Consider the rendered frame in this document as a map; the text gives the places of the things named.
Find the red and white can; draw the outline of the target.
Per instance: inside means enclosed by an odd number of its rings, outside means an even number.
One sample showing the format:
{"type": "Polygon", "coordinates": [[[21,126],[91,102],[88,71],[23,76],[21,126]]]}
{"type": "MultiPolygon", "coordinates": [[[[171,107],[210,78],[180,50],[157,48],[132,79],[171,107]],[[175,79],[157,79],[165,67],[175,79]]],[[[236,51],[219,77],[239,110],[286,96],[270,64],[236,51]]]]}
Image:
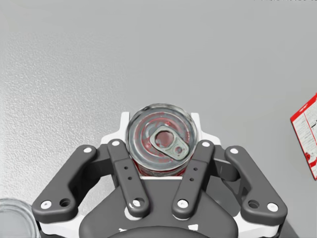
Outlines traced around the red and white can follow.
{"type": "Polygon", "coordinates": [[[133,115],[125,139],[141,175],[167,177],[185,171],[199,135],[188,112],[172,104],[154,103],[133,115]]]}

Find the silver-lidded flat can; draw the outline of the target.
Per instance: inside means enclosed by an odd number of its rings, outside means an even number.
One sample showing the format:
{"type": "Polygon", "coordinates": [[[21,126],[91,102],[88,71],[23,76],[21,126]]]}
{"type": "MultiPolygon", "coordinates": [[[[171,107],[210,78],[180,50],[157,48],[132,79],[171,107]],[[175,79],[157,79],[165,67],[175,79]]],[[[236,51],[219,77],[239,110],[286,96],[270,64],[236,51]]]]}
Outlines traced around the silver-lidded flat can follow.
{"type": "Polygon", "coordinates": [[[41,238],[30,204],[0,198],[0,238],[41,238]]]}

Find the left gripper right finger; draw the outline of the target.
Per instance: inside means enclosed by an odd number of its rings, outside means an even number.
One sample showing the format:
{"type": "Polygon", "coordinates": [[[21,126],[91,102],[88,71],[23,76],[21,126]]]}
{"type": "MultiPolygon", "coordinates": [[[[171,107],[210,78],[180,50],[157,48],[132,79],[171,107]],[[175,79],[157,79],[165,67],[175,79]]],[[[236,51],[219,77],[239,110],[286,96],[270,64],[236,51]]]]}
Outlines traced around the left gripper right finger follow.
{"type": "Polygon", "coordinates": [[[218,137],[202,131],[199,114],[191,113],[191,117],[200,141],[172,202],[173,215],[179,219],[193,217],[202,190],[210,177],[215,176],[221,178],[226,186],[239,181],[238,190],[233,194],[244,221],[265,226],[283,224],[287,206],[246,149],[241,146],[223,149],[218,137]]]}

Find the red and white carton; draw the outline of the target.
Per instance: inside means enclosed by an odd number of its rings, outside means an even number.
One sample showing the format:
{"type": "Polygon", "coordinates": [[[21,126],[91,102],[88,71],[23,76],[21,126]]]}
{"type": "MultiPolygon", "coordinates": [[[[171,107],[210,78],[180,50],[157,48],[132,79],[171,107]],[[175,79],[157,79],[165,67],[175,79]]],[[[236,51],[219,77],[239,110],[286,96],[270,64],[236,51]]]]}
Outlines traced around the red and white carton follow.
{"type": "Polygon", "coordinates": [[[290,118],[315,181],[317,181],[317,93],[290,118]]]}

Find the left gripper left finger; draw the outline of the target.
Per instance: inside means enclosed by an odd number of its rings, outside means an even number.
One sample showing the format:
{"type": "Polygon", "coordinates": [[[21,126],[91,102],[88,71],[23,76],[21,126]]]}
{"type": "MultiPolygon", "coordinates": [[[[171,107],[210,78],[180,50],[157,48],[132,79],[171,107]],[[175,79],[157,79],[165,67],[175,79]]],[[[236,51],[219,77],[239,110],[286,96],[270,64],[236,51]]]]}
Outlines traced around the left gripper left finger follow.
{"type": "Polygon", "coordinates": [[[123,193],[129,213],[144,217],[150,200],[139,172],[127,150],[126,132],[130,113],[123,112],[119,130],[104,136],[98,148],[81,145],[75,149],[32,204],[39,222],[65,222],[74,219],[78,207],[100,178],[111,175],[123,193]]]}

